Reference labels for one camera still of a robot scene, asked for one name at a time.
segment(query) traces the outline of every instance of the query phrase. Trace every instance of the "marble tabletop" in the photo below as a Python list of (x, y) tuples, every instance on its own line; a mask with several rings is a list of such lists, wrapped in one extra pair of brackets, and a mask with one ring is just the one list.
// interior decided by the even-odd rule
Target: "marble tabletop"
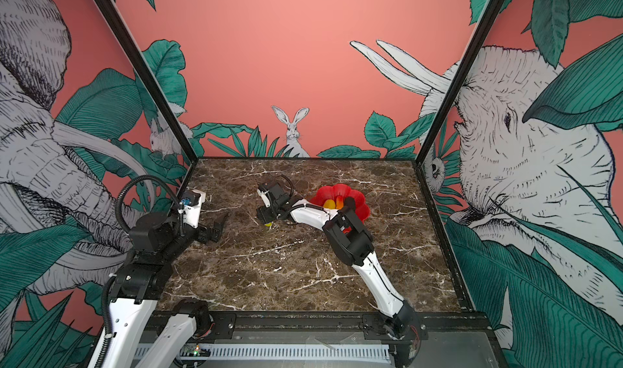
[(199, 161), (188, 188), (207, 193), (201, 224), (229, 218), (218, 243), (195, 242), (175, 261), (158, 310), (184, 297), (213, 310), (375, 310), (363, 280), (321, 231), (291, 221), (269, 228), (255, 217), (257, 183), (281, 174), (307, 199), (323, 185), (361, 191), (371, 209), (364, 224), (396, 290), (417, 311), (460, 311), (411, 162), (298, 159)]

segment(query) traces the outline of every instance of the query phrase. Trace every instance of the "elephant eye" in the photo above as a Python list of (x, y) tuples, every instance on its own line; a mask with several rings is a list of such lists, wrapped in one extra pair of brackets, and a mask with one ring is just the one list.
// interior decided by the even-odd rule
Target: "elephant eye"
[(507, 130), (510, 133), (510, 113), (504, 115), (504, 125), (507, 126)]

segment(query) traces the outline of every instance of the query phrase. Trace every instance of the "jungle wallpaper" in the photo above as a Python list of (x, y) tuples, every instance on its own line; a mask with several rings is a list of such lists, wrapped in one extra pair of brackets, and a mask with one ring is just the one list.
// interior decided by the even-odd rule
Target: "jungle wallpaper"
[[(412, 159), (487, 0), (115, 1), (198, 155)], [(131, 245), (115, 196), (176, 188), (188, 160), (92, 0), (0, 7), (0, 367), (76, 366)], [(428, 185), (512, 367), (623, 366), (621, 17), (506, 0), (431, 135)], [(124, 215), (169, 205), (144, 183)]]

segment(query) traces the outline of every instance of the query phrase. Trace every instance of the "red flower-shaped bowl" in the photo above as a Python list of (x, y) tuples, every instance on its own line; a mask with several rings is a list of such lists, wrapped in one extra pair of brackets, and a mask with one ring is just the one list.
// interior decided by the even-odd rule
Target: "red flower-shaped bowl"
[(319, 188), (316, 195), (310, 199), (310, 203), (323, 206), (329, 199), (336, 201), (338, 196), (341, 196), (344, 200), (346, 200), (347, 197), (352, 197), (354, 199), (354, 213), (357, 214), (362, 222), (370, 216), (370, 208), (366, 204), (366, 197), (364, 194), (350, 188), (350, 186), (346, 184), (324, 185)]

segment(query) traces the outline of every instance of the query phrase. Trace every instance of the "yellow-green object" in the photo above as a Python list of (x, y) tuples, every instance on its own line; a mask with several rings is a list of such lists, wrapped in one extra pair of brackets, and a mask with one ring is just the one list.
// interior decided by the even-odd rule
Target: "yellow-green object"
[(324, 201), (324, 204), (322, 205), (323, 208), (335, 208), (335, 202), (333, 202), (332, 199), (327, 199), (326, 201)]

